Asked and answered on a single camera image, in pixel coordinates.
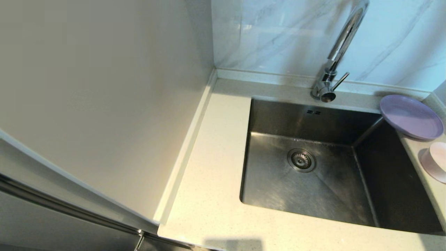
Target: purple plate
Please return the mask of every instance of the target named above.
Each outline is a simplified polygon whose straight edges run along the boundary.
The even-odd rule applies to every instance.
[[[444,132],[438,115],[420,101],[402,95],[388,95],[381,99],[384,119],[398,131],[418,139],[435,139]]]

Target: speckled countertop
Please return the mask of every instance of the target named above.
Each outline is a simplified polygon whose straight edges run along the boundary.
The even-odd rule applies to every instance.
[[[309,89],[219,79],[162,237],[229,251],[446,251],[446,238],[360,226],[243,204],[240,186],[251,97],[378,113],[380,97],[338,92],[316,102]],[[420,167],[432,142],[402,141],[446,226],[446,185]],[[446,142],[443,135],[436,141]]]

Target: sink basin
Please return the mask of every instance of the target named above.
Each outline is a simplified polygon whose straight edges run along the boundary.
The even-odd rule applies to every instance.
[[[380,114],[253,99],[240,199],[445,235],[398,134]]]

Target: chrome faucet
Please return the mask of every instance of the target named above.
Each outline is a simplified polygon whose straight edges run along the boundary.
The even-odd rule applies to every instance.
[[[328,61],[325,64],[323,73],[317,78],[317,81],[314,84],[313,90],[311,91],[311,96],[313,98],[319,99],[322,102],[331,102],[336,98],[336,94],[334,93],[335,89],[350,73],[347,72],[334,86],[331,86],[331,82],[338,73],[336,68],[358,30],[359,25],[367,12],[368,5],[369,0],[359,0],[358,5],[350,13],[338,40],[336,40],[336,43],[328,55]]]

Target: sink drain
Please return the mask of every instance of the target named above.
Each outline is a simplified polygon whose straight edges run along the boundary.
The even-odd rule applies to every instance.
[[[310,172],[316,167],[311,153],[301,148],[295,148],[288,152],[288,163],[299,172]]]

